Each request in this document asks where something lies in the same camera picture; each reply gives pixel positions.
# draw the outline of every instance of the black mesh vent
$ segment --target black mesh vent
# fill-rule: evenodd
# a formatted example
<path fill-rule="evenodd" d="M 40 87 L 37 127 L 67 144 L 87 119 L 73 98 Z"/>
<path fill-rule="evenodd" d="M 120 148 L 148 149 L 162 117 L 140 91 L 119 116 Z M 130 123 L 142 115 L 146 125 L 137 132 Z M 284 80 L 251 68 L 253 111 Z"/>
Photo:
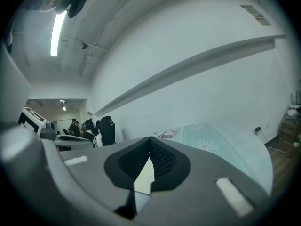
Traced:
<path fill-rule="evenodd" d="M 123 155 L 118 160 L 118 165 L 128 176 L 136 180 L 149 156 L 149 141 L 146 141 L 139 147 Z"/>
<path fill-rule="evenodd" d="M 175 155 L 153 141 L 151 141 L 150 159 L 154 166 L 155 179 L 169 173 L 176 164 Z"/>

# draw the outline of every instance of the ceiling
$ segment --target ceiling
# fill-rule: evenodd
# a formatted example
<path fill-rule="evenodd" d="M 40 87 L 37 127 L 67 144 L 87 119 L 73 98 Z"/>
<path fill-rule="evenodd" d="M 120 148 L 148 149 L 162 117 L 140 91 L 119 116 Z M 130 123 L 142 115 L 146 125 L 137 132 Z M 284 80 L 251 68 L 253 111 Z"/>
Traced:
<path fill-rule="evenodd" d="M 91 77 L 116 40 L 139 18 L 172 0 L 87 0 L 74 18 L 65 18 L 58 56 L 50 56 L 55 11 L 21 10 L 14 22 L 12 57 L 33 70 Z M 82 42 L 88 45 L 81 49 Z"/>
<path fill-rule="evenodd" d="M 84 100 L 65 100 L 66 102 L 62 104 L 60 100 L 48 100 L 48 99 L 40 99 L 40 100 L 28 100 L 26 102 L 25 107 L 29 107 L 31 109 L 41 108 L 41 109 L 55 109 L 62 110 L 62 106 L 65 106 L 67 111 L 79 111 L 80 107 Z"/>

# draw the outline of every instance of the ceiling lamp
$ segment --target ceiling lamp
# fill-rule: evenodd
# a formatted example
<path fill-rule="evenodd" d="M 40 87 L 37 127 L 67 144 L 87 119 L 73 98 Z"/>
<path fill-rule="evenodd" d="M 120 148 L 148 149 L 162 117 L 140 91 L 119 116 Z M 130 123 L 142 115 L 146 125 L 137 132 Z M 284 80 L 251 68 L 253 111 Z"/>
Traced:
<path fill-rule="evenodd" d="M 64 11 L 62 14 L 57 14 L 55 17 L 55 23 L 53 25 L 52 36 L 51 36 L 51 46 L 50 46 L 51 56 L 57 56 L 58 40 L 60 38 L 60 33 L 66 14 L 67 12 Z"/>

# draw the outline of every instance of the white cable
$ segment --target white cable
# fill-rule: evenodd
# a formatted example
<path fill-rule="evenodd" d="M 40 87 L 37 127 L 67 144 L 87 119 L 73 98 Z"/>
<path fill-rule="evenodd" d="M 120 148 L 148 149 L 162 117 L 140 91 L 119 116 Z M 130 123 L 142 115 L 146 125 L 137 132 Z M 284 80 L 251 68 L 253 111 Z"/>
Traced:
<path fill-rule="evenodd" d="M 279 151 L 279 152 L 281 152 L 281 153 L 288 153 L 289 151 L 291 151 L 291 150 L 293 150 L 293 149 L 294 149 L 294 147 L 293 147 L 293 148 L 289 149 L 288 151 L 284 152 L 284 151 L 281 151 L 281 150 L 275 149 L 275 148 L 273 148 L 273 147 L 267 147 L 267 149 L 269 149 L 269 148 L 271 148 L 271 149 L 273 149 L 273 150 L 275 150 L 275 151 Z"/>

